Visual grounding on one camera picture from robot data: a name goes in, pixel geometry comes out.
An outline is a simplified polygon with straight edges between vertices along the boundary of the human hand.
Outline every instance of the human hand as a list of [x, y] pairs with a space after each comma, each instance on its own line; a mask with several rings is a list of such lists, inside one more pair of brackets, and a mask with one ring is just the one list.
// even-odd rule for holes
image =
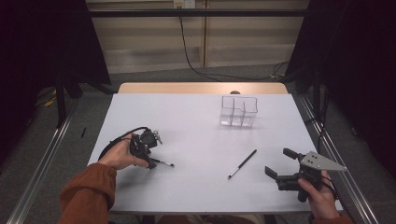
[[[321, 175], [328, 177], [326, 171], [322, 171]], [[327, 185], [331, 186], [330, 180], [322, 178], [322, 181]], [[321, 185], [318, 189], [315, 189], [311, 183], [307, 180], [300, 178], [298, 180], [299, 185], [309, 193], [308, 201], [311, 207], [312, 214], [318, 219], [332, 219], [340, 217], [335, 208], [334, 197], [332, 191], [326, 186]]]
[[108, 165], [116, 170], [122, 170], [130, 165], [138, 165], [141, 167], [149, 167], [149, 164], [133, 156], [129, 152], [129, 144], [132, 139], [132, 134], [128, 134], [122, 138], [114, 147], [112, 147], [105, 156], [98, 161], [104, 165]]

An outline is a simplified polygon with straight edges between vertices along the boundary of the clear plastic container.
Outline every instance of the clear plastic container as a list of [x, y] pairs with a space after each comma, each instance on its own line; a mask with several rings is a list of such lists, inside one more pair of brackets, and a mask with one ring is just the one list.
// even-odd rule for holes
[[255, 97], [223, 96], [220, 124], [251, 127], [257, 112], [257, 98]]

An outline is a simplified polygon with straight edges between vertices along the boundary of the pen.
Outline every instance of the pen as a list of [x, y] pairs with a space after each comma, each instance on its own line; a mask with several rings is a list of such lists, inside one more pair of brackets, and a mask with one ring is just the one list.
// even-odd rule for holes
[[243, 165], [245, 165], [245, 163], [254, 155], [254, 153], [256, 153], [257, 152], [257, 149], [254, 149], [251, 153], [250, 153], [250, 155], [248, 155], [248, 157], [244, 160], [244, 161], [242, 161], [242, 163], [240, 164], [240, 165], [238, 165], [238, 167], [236, 167], [236, 169], [228, 176], [228, 179], [231, 179], [231, 177], [233, 177], [233, 175], [239, 170], [239, 169], [241, 169], [241, 167], [243, 166]]
[[168, 165], [168, 166], [175, 167], [175, 165], [173, 163], [169, 163], [169, 162], [166, 162], [166, 161], [159, 161], [159, 160], [156, 160], [156, 159], [153, 159], [153, 158], [151, 158], [151, 160], [155, 161], [155, 162], [163, 163], [163, 164]]

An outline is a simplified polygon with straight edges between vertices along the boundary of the silver metal plate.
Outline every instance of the silver metal plate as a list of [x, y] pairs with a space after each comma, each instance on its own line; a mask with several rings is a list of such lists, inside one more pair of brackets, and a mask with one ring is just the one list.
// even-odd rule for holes
[[338, 164], [337, 162], [331, 161], [326, 157], [319, 155], [316, 152], [309, 152], [301, 160], [300, 164], [311, 167], [316, 170], [327, 170], [327, 171], [346, 171], [347, 168]]
[[156, 138], [156, 139], [160, 142], [160, 144], [162, 145], [162, 144], [163, 144], [163, 140], [162, 140], [161, 137], [160, 137], [160, 133], [158, 133], [157, 130], [155, 130], [153, 133], [154, 133], [155, 138]]

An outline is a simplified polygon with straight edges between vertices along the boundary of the white tabletop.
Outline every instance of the white tabletop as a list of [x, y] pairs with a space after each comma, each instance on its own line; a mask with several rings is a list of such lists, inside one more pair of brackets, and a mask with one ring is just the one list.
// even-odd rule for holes
[[[151, 157], [172, 162], [152, 170], [118, 171], [111, 209], [139, 213], [274, 213], [310, 211], [297, 191], [280, 191], [264, 166], [293, 175], [299, 164], [282, 154], [288, 147], [315, 151], [289, 94], [244, 95], [258, 98], [251, 128], [219, 125], [218, 94], [115, 94], [89, 163], [110, 140], [137, 127], [158, 130], [163, 145]], [[232, 179], [228, 175], [254, 150], [257, 153]]]

